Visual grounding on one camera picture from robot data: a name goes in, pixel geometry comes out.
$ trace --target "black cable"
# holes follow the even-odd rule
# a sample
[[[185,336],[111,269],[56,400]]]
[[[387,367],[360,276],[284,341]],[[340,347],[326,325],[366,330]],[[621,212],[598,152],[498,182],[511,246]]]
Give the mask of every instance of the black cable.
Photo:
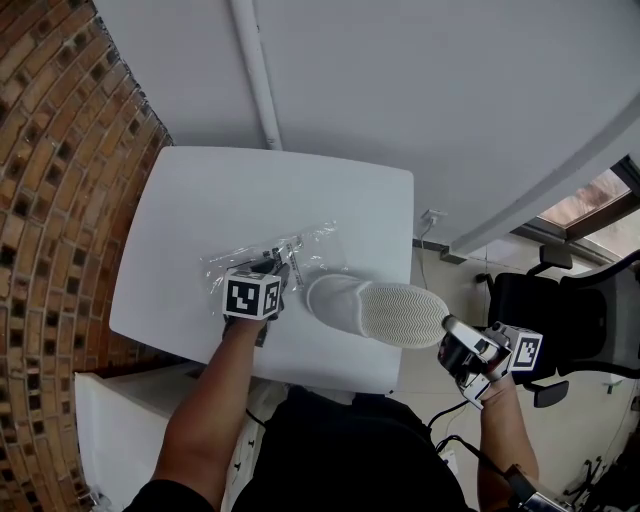
[[[453,435],[451,435],[449,437],[446,437],[442,441],[440,441],[438,443],[438,446],[436,446],[436,452],[438,454],[440,454],[440,452],[445,449],[445,447],[447,446],[447,443],[449,441],[458,441],[460,444],[462,444],[462,446],[464,446],[467,450],[469,450],[476,457],[478,457],[478,460],[480,461],[480,464],[482,464],[487,469],[490,469],[491,471],[494,471],[494,472],[498,473],[502,478],[504,478],[504,479],[507,478],[506,473],[504,471],[502,471],[498,466],[496,466],[494,464],[494,462],[489,457],[487,457],[484,453],[482,453],[480,450],[478,450],[475,446],[467,443],[464,439],[462,439],[460,436],[458,436],[456,434],[453,434]]]
[[[450,409],[447,409],[446,411],[439,412],[433,418],[431,418],[431,421],[427,425],[427,428],[431,428],[431,425],[433,425],[438,418],[441,418],[442,416],[444,416],[445,414],[449,414],[450,412],[457,411],[458,409],[460,409],[460,407],[464,407],[465,405],[467,405],[466,400],[464,402],[460,402],[458,405],[454,405],[453,407],[451,407]]]
[[[261,427],[267,428],[267,426],[264,424],[264,421],[256,418],[255,415],[249,409],[245,409],[245,410],[247,411],[247,416],[249,416],[249,418],[251,418],[253,421],[255,421]]]

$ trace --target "black office chair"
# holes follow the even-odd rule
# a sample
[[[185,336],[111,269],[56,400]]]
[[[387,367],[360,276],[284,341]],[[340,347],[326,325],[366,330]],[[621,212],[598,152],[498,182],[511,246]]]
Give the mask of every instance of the black office chair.
[[[535,381],[575,371],[608,372],[640,378],[640,251],[596,272],[566,276],[560,282],[536,274],[572,267],[562,246],[541,246],[540,264],[526,275],[503,273],[495,282],[488,274],[491,294],[489,325],[496,321],[539,332],[544,336],[536,367],[515,373],[516,384],[534,392],[534,405],[548,407],[562,400],[569,383],[539,386]]]

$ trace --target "window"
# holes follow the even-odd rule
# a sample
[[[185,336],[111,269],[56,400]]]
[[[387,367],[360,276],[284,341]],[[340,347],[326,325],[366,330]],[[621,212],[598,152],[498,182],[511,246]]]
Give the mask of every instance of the window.
[[[540,218],[553,222],[562,228],[568,228],[595,210],[606,208],[627,193],[629,193],[629,187],[611,169],[607,169],[574,195],[563,199],[557,205],[540,214]]]
[[[514,233],[598,263],[640,249],[640,171],[628,156]]]
[[[585,237],[621,258],[640,249],[640,210]]]

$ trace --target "chair armrest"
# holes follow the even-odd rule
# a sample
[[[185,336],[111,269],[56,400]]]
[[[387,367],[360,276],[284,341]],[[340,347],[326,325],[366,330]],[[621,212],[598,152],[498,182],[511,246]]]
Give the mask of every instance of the chair armrest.
[[[562,268],[565,270],[573,268],[571,253],[564,245],[541,245],[540,263],[529,270],[527,275],[535,276],[551,267]]]

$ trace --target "white table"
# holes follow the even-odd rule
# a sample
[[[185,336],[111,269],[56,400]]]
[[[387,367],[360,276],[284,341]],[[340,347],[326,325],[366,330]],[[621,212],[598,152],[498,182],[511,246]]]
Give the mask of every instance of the white table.
[[[330,220],[354,273],[409,282],[411,173],[298,153],[164,148],[127,239],[111,329],[206,363],[224,321],[209,312],[200,258]],[[256,349],[254,375],[356,392],[394,389],[400,350],[327,327],[303,295],[286,296]]]

